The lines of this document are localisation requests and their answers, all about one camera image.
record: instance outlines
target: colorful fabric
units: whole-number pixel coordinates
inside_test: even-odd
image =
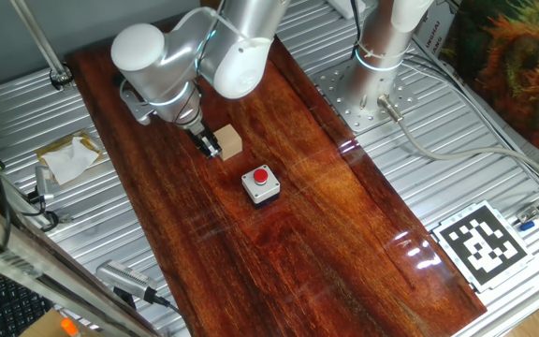
[[[463,0],[441,57],[539,148],[539,0]]]

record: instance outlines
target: emergency stop button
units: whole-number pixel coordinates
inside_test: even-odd
[[[242,186],[257,209],[280,196],[280,182],[267,165],[262,165],[243,174]]]
[[[263,185],[268,182],[268,172],[262,168],[258,168],[253,173],[253,179],[255,180],[255,183],[258,185]]]

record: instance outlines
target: cardboard box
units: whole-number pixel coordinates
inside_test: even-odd
[[[62,328],[62,319],[65,317],[55,309],[50,309],[39,320],[25,330],[20,337],[68,337],[68,334]],[[76,319],[70,317],[76,328],[80,331],[81,337],[102,337],[102,335],[91,330]]]

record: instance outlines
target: red button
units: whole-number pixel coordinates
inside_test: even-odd
[[[262,168],[256,169],[253,173],[253,179],[257,184],[264,184],[268,181],[268,172]]]

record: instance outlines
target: gray cable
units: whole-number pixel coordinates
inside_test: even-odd
[[[539,174],[539,164],[538,163],[536,163],[535,161],[531,160],[530,158],[528,158],[527,156],[525,156],[523,154],[520,154],[520,153],[518,153],[516,151],[513,151],[513,150],[508,150],[508,149],[503,149],[503,148],[490,147],[490,148],[472,149],[472,150],[469,150],[469,151],[464,151],[464,152],[459,152],[459,153],[454,153],[454,154],[435,154],[435,153],[431,152],[430,150],[428,150],[428,149],[424,148],[423,146],[421,146],[417,142],[417,140],[415,140],[415,138],[413,137],[413,135],[411,135],[411,132],[407,128],[407,125],[404,123],[404,121],[399,121],[398,124],[401,127],[402,132],[404,133],[404,135],[407,137],[407,139],[409,139],[409,141],[413,144],[413,146],[415,146],[417,148],[417,150],[419,152],[421,152],[423,155],[428,156],[428,157],[430,157],[432,159],[436,159],[436,160],[454,160],[454,159],[465,158],[465,157],[475,155],[475,154],[504,154],[504,155],[514,157],[515,159],[518,159],[518,160],[524,162],[525,164],[530,166],[536,173]]]

